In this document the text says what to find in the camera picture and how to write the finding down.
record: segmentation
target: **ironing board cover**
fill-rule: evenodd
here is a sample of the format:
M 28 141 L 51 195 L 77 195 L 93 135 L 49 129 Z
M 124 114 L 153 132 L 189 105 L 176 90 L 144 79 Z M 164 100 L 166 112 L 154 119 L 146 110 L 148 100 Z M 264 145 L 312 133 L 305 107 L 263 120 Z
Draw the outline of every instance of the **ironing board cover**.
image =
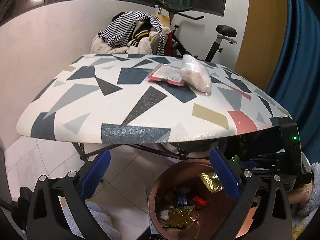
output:
M 221 138 L 278 125 L 290 114 L 223 65 L 204 63 L 211 95 L 150 81 L 154 55 L 84 55 L 67 66 L 21 115 L 21 135 L 82 143 L 163 143 Z

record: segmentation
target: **black and white striped clothing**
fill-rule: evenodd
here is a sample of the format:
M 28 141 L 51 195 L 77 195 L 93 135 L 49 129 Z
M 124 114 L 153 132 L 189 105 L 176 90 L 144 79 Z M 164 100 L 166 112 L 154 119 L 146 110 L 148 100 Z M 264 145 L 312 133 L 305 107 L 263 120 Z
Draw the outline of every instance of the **black and white striped clothing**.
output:
M 142 11 L 129 11 L 115 19 L 104 31 L 99 32 L 99 37 L 107 42 L 110 47 L 124 47 L 130 41 L 130 34 L 138 21 L 149 19 L 151 25 L 160 34 L 157 55 L 164 54 L 165 34 L 157 17 Z

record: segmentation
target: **fluffy beige blanket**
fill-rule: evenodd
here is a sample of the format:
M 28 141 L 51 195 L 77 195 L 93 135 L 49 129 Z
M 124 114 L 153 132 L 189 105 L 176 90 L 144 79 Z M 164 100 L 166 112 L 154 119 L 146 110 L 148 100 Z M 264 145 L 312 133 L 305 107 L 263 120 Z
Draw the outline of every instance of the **fluffy beige blanket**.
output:
M 165 35 L 171 32 L 169 27 L 162 26 L 162 29 Z M 156 31 L 150 31 L 149 37 L 142 38 L 138 47 L 125 46 L 119 48 L 110 47 L 96 35 L 91 44 L 90 54 L 152 54 L 150 41 L 156 35 L 158 35 Z

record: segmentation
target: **trash can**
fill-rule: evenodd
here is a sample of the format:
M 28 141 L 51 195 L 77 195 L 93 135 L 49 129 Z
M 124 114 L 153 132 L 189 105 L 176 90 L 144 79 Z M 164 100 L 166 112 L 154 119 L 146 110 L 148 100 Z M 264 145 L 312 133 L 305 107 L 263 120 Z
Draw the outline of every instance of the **trash can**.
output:
M 168 240 L 208 240 L 219 228 L 234 201 L 228 198 L 224 190 L 211 193 L 199 177 L 200 173 L 213 172 L 209 160 L 185 160 L 170 166 L 154 183 L 148 203 L 150 219 L 159 234 Z M 159 201 L 172 188 L 189 185 L 193 192 L 206 201 L 198 211 L 197 218 L 185 229 L 164 229 L 165 221 L 160 219 L 160 212 L 164 209 Z

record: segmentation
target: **tiled floor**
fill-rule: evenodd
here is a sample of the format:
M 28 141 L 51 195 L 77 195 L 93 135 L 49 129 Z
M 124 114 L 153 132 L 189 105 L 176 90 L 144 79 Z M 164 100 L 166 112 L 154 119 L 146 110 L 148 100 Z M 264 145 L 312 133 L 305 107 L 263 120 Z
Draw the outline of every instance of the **tiled floor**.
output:
M 101 144 L 87 144 L 91 152 Z M 122 145 L 111 151 L 111 164 L 91 201 L 111 216 L 123 240 L 135 240 L 149 226 L 147 194 L 159 175 L 173 164 L 165 157 Z M 78 171 L 83 165 L 71 143 L 19 138 L 5 152 L 5 164 L 12 198 L 20 187 L 34 189 L 39 176 L 50 179 Z

